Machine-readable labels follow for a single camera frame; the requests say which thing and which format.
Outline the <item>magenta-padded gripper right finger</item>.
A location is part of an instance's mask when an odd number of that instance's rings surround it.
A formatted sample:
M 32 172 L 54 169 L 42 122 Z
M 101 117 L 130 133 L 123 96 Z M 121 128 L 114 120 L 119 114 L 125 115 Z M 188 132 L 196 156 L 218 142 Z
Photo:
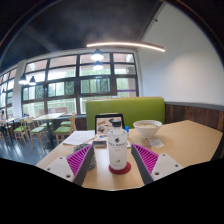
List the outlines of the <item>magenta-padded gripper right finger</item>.
M 137 163 L 145 185 L 183 169 L 183 166 L 168 154 L 156 154 L 137 144 L 131 146 L 131 154 Z

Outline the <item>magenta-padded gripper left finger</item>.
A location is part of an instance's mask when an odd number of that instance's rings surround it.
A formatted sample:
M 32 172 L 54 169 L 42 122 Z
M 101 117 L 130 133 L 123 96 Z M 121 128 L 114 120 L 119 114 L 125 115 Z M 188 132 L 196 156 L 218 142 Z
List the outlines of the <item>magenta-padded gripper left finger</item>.
M 94 147 L 87 145 L 67 157 L 59 156 L 45 170 L 81 186 L 93 156 Z

